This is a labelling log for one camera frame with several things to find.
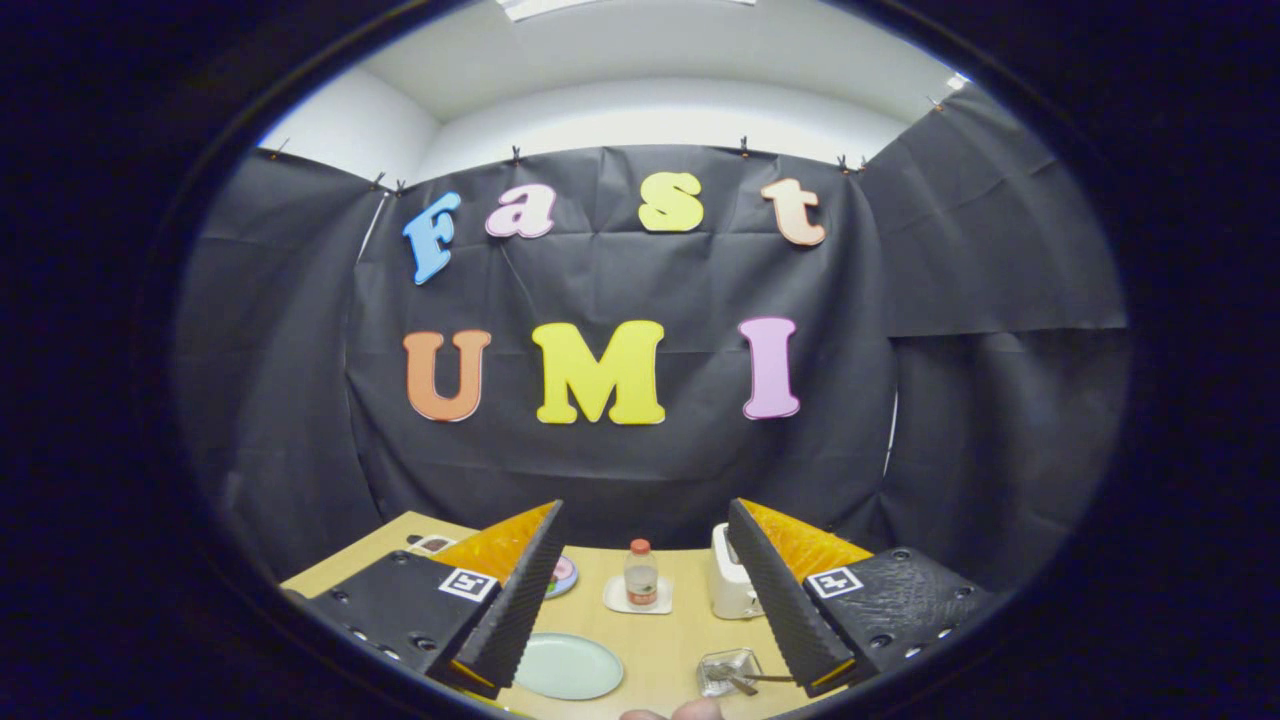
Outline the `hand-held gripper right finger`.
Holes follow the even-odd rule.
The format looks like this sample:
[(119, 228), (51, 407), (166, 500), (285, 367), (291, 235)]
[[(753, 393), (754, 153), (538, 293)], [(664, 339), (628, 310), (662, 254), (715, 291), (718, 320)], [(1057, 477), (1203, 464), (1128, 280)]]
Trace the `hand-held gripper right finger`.
[(812, 698), (936, 653), (996, 597), (920, 550), (873, 553), (745, 498), (730, 503), (727, 538)]

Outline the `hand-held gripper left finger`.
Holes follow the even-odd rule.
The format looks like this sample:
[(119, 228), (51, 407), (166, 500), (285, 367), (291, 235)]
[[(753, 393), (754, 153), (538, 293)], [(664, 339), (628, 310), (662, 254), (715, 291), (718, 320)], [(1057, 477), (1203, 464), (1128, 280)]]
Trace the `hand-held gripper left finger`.
[(561, 560), (562, 507), (543, 503), (431, 555), (390, 551), (298, 603), (406, 670), (495, 700)]

